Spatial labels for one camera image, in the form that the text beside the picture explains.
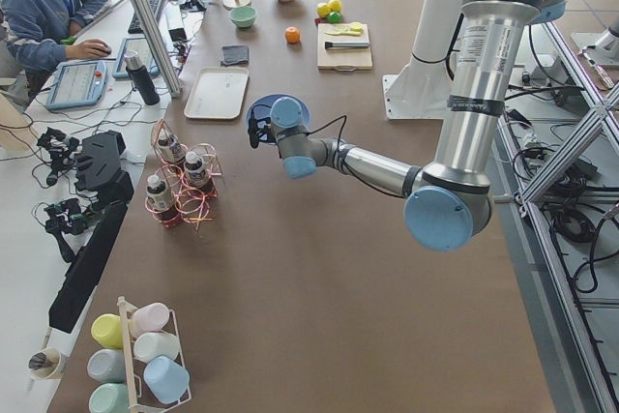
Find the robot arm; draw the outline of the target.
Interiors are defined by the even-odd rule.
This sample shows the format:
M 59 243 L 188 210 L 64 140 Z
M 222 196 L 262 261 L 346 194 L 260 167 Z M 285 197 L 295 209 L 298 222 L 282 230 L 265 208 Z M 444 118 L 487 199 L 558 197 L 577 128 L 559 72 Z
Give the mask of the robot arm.
M 566 0 L 462 0 L 466 21 L 453 87 L 434 160 L 424 167 L 386 158 L 342 142 L 310 137 L 302 106 L 279 98 L 264 131 L 277 145 L 291 179 L 330 166 L 405 200 L 410 234 L 424 247 L 451 251 L 488 224 L 493 202 L 485 173 L 497 121 L 525 26 L 552 21 Z

